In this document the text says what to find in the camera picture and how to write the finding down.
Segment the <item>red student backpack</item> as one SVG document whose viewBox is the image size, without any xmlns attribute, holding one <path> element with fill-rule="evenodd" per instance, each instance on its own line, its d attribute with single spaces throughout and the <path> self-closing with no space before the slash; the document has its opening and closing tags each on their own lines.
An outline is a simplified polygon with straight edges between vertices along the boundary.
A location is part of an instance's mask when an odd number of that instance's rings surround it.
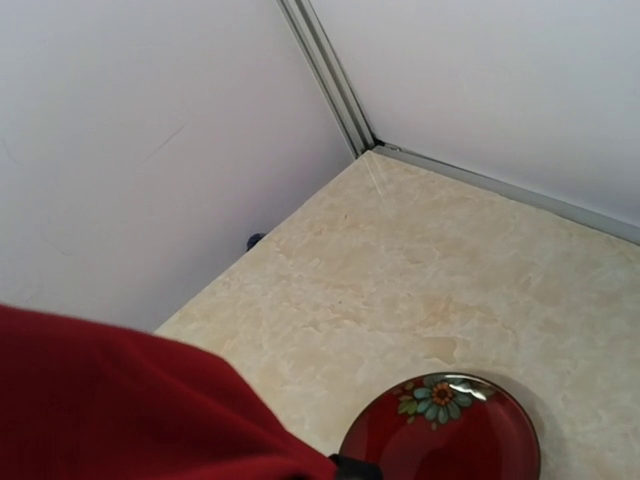
<svg viewBox="0 0 640 480">
<path fill-rule="evenodd" d="M 222 358 L 130 329 L 1 309 L 5 479 L 378 479 L 287 431 Z"/>
</svg>

